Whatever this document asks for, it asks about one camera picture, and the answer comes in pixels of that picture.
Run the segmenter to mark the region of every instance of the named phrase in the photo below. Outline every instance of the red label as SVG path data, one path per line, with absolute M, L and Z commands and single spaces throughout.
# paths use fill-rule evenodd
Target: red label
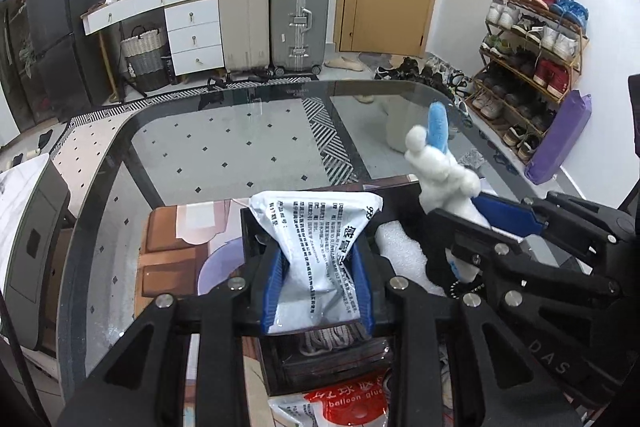
M 322 416 L 336 425 L 364 425 L 386 413 L 383 375 L 367 375 L 305 394 L 305 400 L 322 403 Z

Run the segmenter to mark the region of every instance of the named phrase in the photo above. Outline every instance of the white dresser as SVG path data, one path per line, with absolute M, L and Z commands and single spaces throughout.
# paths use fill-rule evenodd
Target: white dresser
M 223 68 L 218 0 L 193 0 L 164 9 L 175 74 Z
M 223 68 L 218 0 L 117 0 L 82 16 L 89 35 L 135 15 L 164 8 L 175 74 Z

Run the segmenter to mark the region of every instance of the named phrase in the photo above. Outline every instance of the purple bag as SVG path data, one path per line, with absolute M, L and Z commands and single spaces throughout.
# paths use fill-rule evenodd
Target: purple bag
M 558 110 L 538 150 L 524 169 L 536 185 L 548 182 L 558 172 L 591 116 L 591 95 L 572 90 Z

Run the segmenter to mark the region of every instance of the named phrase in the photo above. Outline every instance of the white stuffed toy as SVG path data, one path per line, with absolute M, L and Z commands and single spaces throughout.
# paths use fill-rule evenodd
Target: white stuffed toy
M 475 172 L 458 165 L 449 152 L 448 137 L 447 110 L 440 102 L 432 103 L 429 108 L 428 129 L 415 125 L 406 135 L 407 151 L 404 157 L 415 168 L 415 175 L 420 182 L 420 205 L 425 214 L 442 208 L 490 228 L 489 222 L 471 201 L 480 193 L 480 179 Z M 475 279 L 479 272 L 477 267 L 453 257 L 448 248 L 446 255 L 459 280 L 471 282 Z

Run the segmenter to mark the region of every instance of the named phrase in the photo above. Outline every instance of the blue sneaker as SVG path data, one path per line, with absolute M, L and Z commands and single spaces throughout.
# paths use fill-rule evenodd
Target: blue sneaker
M 565 19 L 579 25 L 583 30 L 587 27 L 589 10 L 574 0 L 555 0 L 549 9 Z

